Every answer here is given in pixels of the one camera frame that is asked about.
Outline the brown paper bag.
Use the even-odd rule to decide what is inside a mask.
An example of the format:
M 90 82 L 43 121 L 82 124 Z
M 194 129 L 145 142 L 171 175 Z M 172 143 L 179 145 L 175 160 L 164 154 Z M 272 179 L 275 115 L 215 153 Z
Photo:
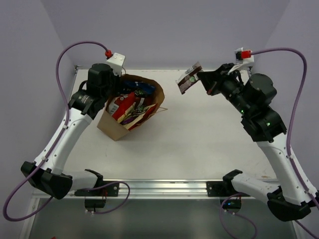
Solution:
M 127 135 L 130 131 L 140 127 L 142 124 L 144 124 L 149 118 L 151 118 L 152 116 L 154 116 L 157 111 L 159 109 L 161 110 L 165 110 L 165 108 L 161 107 L 161 104 L 164 101 L 164 91 L 163 88 L 161 87 L 161 85 L 152 79 L 148 79 L 148 78 L 144 78 L 141 76 L 136 76 L 136 75 L 129 75 L 129 74 L 125 74 L 121 77 L 122 80 L 122 91 L 116 95 L 116 96 L 110 96 L 108 98 L 108 101 L 106 103 L 106 106 L 104 108 L 104 112 L 102 113 L 102 116 L 97 124 L 97 128 L 102 131 L 104 134 L 106 134 L 109 138 L 111 138 L 114 141 L 120 140 L 121 138 L 123 138 L 125 135 Z M 142 106 L 149 106 L 149 105 L 153 105 L 153 104 L 157 104 L 157 107 L 155 108 L 155 110 L 153 111 L 152 114 L 149 115 L 149 117 L 143 121 L 142 124 L 140 124 L 139 126 L 137 126 L 136 128 L 132 129 L 132 130 L 127 130 L 124 128 L 124 126 L 121 123 L 118 123 L 112 116 L 109 115 L 108 113 L 108 105 L 111 102 L 111 100 L 114 97 L 118 97 L 120 95 L 123 94 L 129 94 L 131 92 L 134 91 L 129 91 L 128 89 L 124 88 L 124 84 L 123 82 L 127 80 L 127 81 L 138 81 L 138 82 L 146 82 L 148 84 L 151 84 L 153 86 L 155 86 L 155 91 L 153 94 L 148 95 L 143 103 Z M 132 113 L 137 107 L 134 106 L 134 108 L 127 114 L 127 116 Z

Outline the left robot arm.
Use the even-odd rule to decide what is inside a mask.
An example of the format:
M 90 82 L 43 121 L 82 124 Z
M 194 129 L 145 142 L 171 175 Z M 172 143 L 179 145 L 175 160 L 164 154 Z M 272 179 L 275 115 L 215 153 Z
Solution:
M 104 189 L 103 176 L 90 169 L 80 172 L 64 171 L 65 163 L 80 135 L 102 110 L 109 96 L 115 92 L 120 77 L 103 63 L 92 65 L 88 79 L 72 95 L 58 130 L 45 149 L 33 162 L 24 162 L 23 175 L 36 189 L 55 199 L 64 198 L 69 191 L 87 190 L 96 196 Z

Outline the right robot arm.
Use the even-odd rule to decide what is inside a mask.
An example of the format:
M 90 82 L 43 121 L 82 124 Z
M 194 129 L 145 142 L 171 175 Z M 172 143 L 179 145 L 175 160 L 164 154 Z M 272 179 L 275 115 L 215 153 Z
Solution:
M 283 222 L 303 219 L 318 202 L 319 192 L 298 161 L 289 160 L 292 149 L 286 145 L 287 128 L 270 107 L 277 94 L 273 81 L 255 73 L 243 83 L 238 70 L 229 72 L 233 66 L 233 63 L 223 64 L 215 71 L 201 71 L 197 76 L 208 95 L 222 94 L 241 114 L 244 130 L 265 154 L 279 184 L 271 185 L 233 170 L 223 176 L 222 190 L 226 195 L 243 193 L 260 200 Z

